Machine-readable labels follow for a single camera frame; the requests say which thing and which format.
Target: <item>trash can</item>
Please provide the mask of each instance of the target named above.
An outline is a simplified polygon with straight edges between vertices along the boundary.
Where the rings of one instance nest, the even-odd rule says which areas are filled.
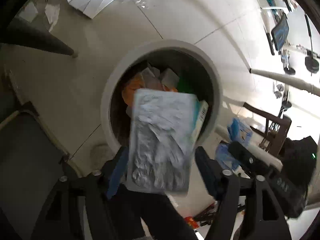
[[[101,125],[106,141],[113,152],[129,145],[131,119],[126,114],[127,105],[121,92],[125,84],[142,71],[140,62],[147,60],[161,72],[171,68],[183,76],[193,88],[199,101],[209,107],[197,145],[201,145],[215,127],[221,106],[221,86],[217,70],[210,58],[193,44],[163,40],[148,43],[127,53],[110,75],[101,99]]]

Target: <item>red object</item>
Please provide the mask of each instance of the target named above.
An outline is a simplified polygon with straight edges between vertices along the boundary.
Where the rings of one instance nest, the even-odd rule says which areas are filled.
[[[199,227],[198,223],[193,220],[193,217],[186,217],[184,220],[187,222],[189,226],[192,227],[192,229],[197,229]]]

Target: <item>person's leg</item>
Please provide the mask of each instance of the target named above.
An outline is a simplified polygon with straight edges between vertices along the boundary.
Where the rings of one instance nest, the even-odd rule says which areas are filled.
[[[145,236],[141,218],[132,209],[127,191],[124,185],[120,185],[117,193],[108,200],[113,225],[119,240],[132,240]]]
[[[166,195],[128,191],[135,214],[147,224],[157,240],[198,240]]]

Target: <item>screw head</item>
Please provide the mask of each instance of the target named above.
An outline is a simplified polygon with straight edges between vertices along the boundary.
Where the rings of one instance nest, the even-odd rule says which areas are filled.
[[[266,180],[266,178],[263,177],[262,175],[257,175],[256,178],[257,178],[258,181],[261,181],[261,182]]]
[[[59,179],[61,182],[66,182],[68,180],[68,177],[67,176],[62,176],[60,177]]]
[[[231,176],[232,175],[232,171],[231,170],[227,170],[227,169],[223,170],[222,173],[224,175],[226,175],[226,176]]]
[[[94,170],[94,171],[92,172],[92,174],[93,174],[94,176],[99,176],[99,175],[101,175],[101,171],[100,171],[100,170]]]

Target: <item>barcode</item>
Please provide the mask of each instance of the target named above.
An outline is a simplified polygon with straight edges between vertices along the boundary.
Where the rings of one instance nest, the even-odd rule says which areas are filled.
[[[202,112],[201,112],[201,115],[200,115],[200,120],[203,121],[204,120],[204,116],[205,116],[205,112],[206,112],[206,109],[202,109]]]

